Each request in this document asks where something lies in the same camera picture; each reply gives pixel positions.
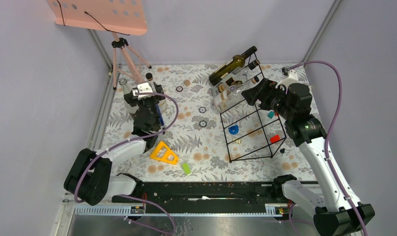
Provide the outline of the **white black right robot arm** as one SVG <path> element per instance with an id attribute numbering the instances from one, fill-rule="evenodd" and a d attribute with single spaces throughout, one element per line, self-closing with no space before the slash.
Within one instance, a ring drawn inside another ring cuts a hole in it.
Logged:
<path id="1" fill-rule="evenodd" d="M 275 179 L 274 200 L 291 200 L 313 219 L 322 236 L 344 236 L 365 232 L 375 212 L 364 204 L 345 180 L 331 152 L 321 122 L 311 114 L 312 94 L 298 81 L 277 83 L 262 79 L 256 86 L 242 91 L 246 102 L 262 110 L 274 111 L 285 120 L 287 135 L 307 159 L 322 196 L 314 194 L 291 176 Z"/>

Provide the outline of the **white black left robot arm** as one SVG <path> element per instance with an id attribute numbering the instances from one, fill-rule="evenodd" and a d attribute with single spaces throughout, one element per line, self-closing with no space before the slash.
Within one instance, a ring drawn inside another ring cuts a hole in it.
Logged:
<path id="1" fill-rule="evenodd" d="M 113 176 L 112 170 L 154 147 L 157 133 L 164 129 L 159 107 L 166 101 L 163 93 L 161 85 L 143 83 L 125 94 L 125 102 L 137 109 L 132 134 L 110 148 L 82 149 L 64 181 L 64 189 L 91 206 L 120 194 L 131 202 L 140 200 L 143 190 L 137 180 L 126 174 Z"/>

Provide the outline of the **blue square glass bottle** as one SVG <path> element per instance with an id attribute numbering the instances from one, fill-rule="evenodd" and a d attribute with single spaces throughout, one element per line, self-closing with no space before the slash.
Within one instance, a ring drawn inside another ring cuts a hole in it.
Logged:
<path id="1" fill-rule="evenodd" d="M 163 120 L 163 117 L 162 117 L 162 113 L 161 113 L 161 110 L 160 110 L 159 103 L 156 104 L 156 111 L 157 111 L 159 122 L 160 122 L 161 126 L 164 126 L 165 123 L 164 123 L 164 120 Z"/>

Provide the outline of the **clear round bottle gold label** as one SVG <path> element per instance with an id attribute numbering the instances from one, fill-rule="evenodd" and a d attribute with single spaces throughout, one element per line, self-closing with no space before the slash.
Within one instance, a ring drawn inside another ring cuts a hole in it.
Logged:
<path id="1" fill-rule="evenodd" d="M 244 100 L 242 91 L 254 87 L 260 81 L 258 76 L 250 79 L 233 81 L 230 85 L 219 83 L 213 88 L 213 105 L 219 113 L 223 113 Z"/>

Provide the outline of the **clear bottle black label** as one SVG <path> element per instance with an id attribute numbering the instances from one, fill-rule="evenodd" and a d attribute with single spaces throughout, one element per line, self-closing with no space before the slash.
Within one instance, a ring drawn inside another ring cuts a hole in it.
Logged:
<path id="1" fill-rule="evenodd" d="M 125 79 L 125 78 L 120 78 L 120 79 L 118 80 L 118 83 L 119 83 L 120 87 L 121 87 L 122 90 L 123 90 L 123 95 L 132 93 L 131 86 L 130 86 L 130 84 L 128 83 L 127 79 Z M 133 116 L 133 115 L 136 113 L 136 111 L 138 110 L 139 107 L 138 107 L 138 106 L 133 106 L 133 107 L 132 107 L 128 102 L 126 102 L 125 99 L 123 99 L 123 102 L 124 102 L 126 111 L 127 111 L 131 116 Z"/>

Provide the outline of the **clear bottle blue gold emblem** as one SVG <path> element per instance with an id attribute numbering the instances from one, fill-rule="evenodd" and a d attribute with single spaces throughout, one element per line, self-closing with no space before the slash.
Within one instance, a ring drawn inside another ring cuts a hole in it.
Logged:
<path id="1" fill-rule="evenodd" d="M 152 73 L 150 73 L 150 72 L 146 73 L 145 77 L 146 77 L 146 79 L 147 79 L 149 82 L 152 82 L 152 84 L 153 84 L 153 86 L 152 86 L 152 87 L 153 87 L 153 91 L 155 92 L 155 88 L 154 88 L 154 82 L 155 82 L 155 81 L 153 81 L 153 75 L 152 75 Z M 165 100 L 158 101 L 158 103 L 159 103 L 161 112 L 165 112 L 166 109 L 167 109 L 167 107 L 168 107 L 168 106 L 167 106 L 166 99 L 165 99 Z"/>

